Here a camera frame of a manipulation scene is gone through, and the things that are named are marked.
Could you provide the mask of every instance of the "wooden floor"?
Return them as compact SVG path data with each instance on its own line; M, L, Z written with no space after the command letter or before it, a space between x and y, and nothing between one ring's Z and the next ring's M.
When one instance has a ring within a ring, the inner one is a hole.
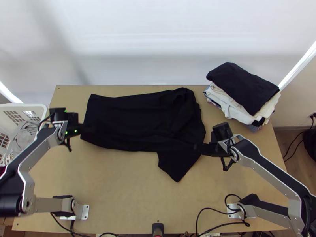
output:
M276 138L278 140L280 150L282 154L285 154L288 145L296 137L296 135L302 130L286 130L275 131ZM302 135L293 143L290 152L287 157L290 157L293 153L296 145L302 140ZM289 174L294 176L297 180L305 184L308 189L316 194L316 162L307 154L303 143L300 144L295 155L288 160L286 168ZM294 237L295 235L290 230L286 231L273 231L275 237ZM70 234L58 234L58 233L38 233L38 232L26 232L24 237L71 237Z

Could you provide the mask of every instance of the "white wall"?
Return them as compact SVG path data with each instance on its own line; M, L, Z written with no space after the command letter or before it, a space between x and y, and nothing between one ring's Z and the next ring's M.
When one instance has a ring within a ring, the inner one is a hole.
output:
M316 57L282 91L271 117L272 125L310 126L312 120L309 115L316 111L315 96Z
M235 62L278 84L316 39L307 0L0 0L0 80L25 103L55 85L206 85Z

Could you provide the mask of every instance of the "power outlet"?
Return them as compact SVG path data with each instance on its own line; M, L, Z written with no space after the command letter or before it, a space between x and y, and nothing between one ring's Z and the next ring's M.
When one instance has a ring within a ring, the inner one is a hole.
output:
M309 118L311 115L313 115L313 114L315 114L316 113L316 111L314 111L313 113L311 113L309 116L307 116L307 118Z

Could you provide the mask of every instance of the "black cloth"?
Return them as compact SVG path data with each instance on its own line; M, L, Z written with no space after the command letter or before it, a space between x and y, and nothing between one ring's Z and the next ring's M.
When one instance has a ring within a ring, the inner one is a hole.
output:
M250 74L231 62L226 62L210 71L206 79L214 82L251 115L255 115L272 96L280 91L273 83Z
M158 167L178 182L198 160L205 129L193 91L186 88L124 97L89 98L81 139L100 147L157 152Z
M260 119L260 121L257 121L257 120L255 120L255 121L253 121L252 122L252 125L254 125L254 126L256 126L256 127L260 127L262 124L264 124L264 122L265 122L265 118L261 118Z

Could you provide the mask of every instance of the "stack of folded clothes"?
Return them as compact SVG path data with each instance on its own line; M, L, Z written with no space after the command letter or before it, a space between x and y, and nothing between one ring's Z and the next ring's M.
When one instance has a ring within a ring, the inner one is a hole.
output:
M281 96L276 85L230 62L213 69L206 78L211 81L204 91L207 101L253 132L268 123Z

